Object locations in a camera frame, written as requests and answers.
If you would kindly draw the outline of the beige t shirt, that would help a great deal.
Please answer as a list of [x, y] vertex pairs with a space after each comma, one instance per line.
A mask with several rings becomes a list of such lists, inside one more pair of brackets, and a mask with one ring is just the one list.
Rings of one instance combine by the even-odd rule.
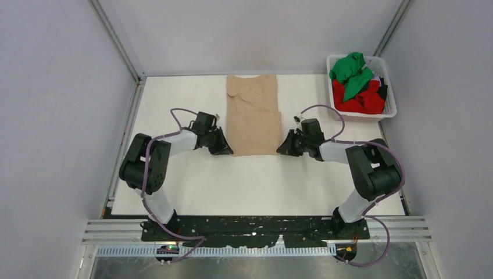
[[277, 76], [229, 75], [226, 100], [226, 139], [233, 155], [276, 155], [282, 137]]

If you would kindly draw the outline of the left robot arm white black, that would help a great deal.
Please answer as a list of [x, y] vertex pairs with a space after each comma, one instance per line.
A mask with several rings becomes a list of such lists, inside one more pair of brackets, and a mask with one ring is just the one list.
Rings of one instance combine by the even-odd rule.
[[122, 161], [119, 178], [139, 194], [150, 221], [157, 224], [157, 235], [165, 241], [188, 239], [178, 234], [178, 215], [162, 190], [169, 160], [200, 148], [213, 156], [232, 155], [218, 119], [218, 115], [198, 112], [188, 126], [179, 126], [175, 132], [155, 137], [136, 134]]

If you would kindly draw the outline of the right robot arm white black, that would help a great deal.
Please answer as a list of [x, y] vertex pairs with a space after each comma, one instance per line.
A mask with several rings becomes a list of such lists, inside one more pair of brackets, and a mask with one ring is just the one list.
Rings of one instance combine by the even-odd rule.
[[367, 209], [398, 190], [403, 181], [402, 169], [382, 139], [347, 144], [326, 139], [317, 119], [297, 122], [298, 128], [289, 130], [276, 152], [294, 157], [307, 153], [317, 161], [349, 167], [354, 190], [334, 209], [330, 228], [338, 238], [353, 237], [361, 228]]

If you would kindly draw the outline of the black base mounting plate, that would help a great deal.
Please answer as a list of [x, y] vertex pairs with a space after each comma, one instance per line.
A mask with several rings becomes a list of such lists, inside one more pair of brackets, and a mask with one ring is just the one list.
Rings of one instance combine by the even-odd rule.
[[271, 248], [280, 239], [289, 248], [322, 247], [326, 241], [367, 240], [366, 221], [354, 225], [333, 222], [330, 216], [198, 216], [181, 215], [167, 225], [182, 239], [168, 234], [152, 220], [142, 221], [144, 242], [181, 243], [192, 248], [204, 237], [207, 248]]

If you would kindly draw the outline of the white plastic laundry basket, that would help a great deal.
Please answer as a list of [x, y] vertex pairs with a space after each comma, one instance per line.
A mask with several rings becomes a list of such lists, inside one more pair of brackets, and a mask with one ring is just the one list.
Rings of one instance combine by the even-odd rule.
[[[333, 98], [333, 86], [332, 86], [333, 80], [330, 78], [329, 72], [338, 59], [344, 58], [346, 56], [347, 55], [330, 55], [327, 57], [328, 90], [329, 90], [328, 95], [329, 95], [330, 106], [334, 109], [336, 108], [334, 107], [334, 98]], [[385, 64], [385, 61], [383, 61], [382, 58], [379, 58], [377, 56], [366, 56], [366, 55], [363, 56], [367, 66], [373, 71], [374, 76], [383, 77], [385, 79], [385, 83], [388, 85], [388, 95], [385, 102], [384, 111], [382, 114], [367, 115], [363, 113], [340, 112], [339, 110], [336, 109], [336, 111], [341, 114], [341, 116], [334, 117], [336, 120], [343, 119], [345, 121], [377, 122], [384, 118], [394, 117], [397, 113], [394, 95], [391, 88], [390, 78], [387, 72], [387, 65]]]

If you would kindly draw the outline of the red t shirt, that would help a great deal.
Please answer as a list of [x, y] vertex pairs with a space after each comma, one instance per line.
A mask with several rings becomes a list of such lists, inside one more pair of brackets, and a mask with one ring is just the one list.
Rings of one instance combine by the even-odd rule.
[[382, 100], [378, 93], [378, 85], [371, 85], [370, 88], [358, 93], [355, 97], [343, 102], [344, 87], [337, 80], [332, 82], [334, 107], [340, 112], [363, 113], [367, 115], [382, 114], [385, 108], [386, 100]]

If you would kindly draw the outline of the green t shirt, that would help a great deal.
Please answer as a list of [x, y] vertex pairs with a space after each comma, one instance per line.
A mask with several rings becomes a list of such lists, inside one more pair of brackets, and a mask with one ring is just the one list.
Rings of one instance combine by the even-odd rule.
[[329, 72], [332, 80], [337, 80], [344, 87], [343, 102], [355, 97], [374, 76], [360, 52], [352, 52], [338, 59]]

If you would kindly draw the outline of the black garment in basket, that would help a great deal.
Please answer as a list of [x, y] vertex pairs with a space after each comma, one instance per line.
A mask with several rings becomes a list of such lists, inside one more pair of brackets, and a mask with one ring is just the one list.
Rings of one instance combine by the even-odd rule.
[[361, 94], [361, 93], [367, 91], [371, 85], [375, 85], [375, 84], [378, 85], [378, 89], [376, 92], [378, 93], [379, 97], [385, 101], [387, 99], [387, 95], [388, 95], [388, 85], [385, 83], [385, 79], [383, 77], [380, 77], [380, 76], [373, 76], [371, 78], [371, 80], [368, 81], [362, 87], [362, 89], [359, 91], [359, 93]]

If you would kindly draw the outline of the aluminium frame rail front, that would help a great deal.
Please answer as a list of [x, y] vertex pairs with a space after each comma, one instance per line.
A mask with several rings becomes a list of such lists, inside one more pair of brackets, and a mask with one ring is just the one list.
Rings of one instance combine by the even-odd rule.
[[[390, 233], [391, 242], [431, 242], [422, 216], [378, 216]], [[144, 219], [95, 219], [87, 223], [83, 245], [140, 244]]]

